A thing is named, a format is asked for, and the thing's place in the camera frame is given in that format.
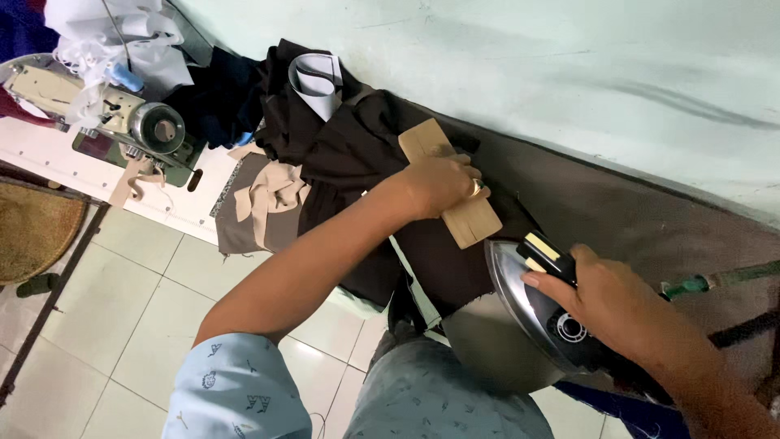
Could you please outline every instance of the ring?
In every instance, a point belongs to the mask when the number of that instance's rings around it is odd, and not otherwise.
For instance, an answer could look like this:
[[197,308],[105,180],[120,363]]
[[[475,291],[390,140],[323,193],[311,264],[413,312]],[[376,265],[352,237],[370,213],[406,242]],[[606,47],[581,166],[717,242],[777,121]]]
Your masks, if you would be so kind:
[[476,197],[484,189],[485,183],[478,178],[472,178],[471,180],[474,182],[474,192],[472,192],[471,196]]

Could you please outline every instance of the tiled floor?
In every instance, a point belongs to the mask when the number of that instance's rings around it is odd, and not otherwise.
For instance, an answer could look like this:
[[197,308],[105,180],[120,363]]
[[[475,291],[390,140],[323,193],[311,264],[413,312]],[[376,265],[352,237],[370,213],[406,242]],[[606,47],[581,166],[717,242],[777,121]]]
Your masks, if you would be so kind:
[[[160,437],[200,321],[268,256],[224,259],[211,244],[112,209],[0,409],[0,437]],[[315,413],[327,439],[342,437],[384,330],[383,316],[363,321],[325,302],[279,345],[315,437]],[[4,340],[0,374],[18,348]],[[533,396],[558,439],[629,437],[619,421],[552,388]]]

